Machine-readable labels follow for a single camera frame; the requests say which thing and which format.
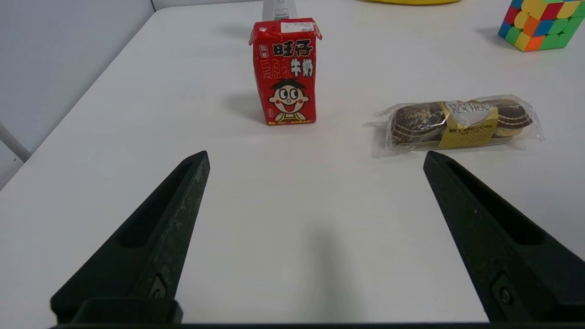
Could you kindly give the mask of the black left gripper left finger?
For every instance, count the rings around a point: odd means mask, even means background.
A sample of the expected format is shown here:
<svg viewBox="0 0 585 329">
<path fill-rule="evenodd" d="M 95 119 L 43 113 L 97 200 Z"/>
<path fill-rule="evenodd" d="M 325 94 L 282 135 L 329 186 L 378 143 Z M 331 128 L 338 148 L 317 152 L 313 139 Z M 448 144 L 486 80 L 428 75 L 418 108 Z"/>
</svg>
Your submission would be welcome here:
<svg viewBox="0 0 585 329">
<path fill-rule="evenodd" d="M 185 158 L 55 293 L 58 324 L 179 324 L 178 283 L 210 173 Z"/>
</svg>

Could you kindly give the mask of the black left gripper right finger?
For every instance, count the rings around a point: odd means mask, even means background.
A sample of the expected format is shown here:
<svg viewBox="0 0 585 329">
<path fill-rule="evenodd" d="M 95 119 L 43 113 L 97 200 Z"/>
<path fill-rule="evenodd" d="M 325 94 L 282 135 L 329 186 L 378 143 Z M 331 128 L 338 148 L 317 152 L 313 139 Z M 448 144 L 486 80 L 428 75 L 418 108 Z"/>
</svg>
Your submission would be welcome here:
<svg viewBox="0 0 585 329">
<path fill-rule="evenodd" d="M 492 323 L 583 323 L 585 263 L 461 164 L 424 173 Z"/>
</svg>

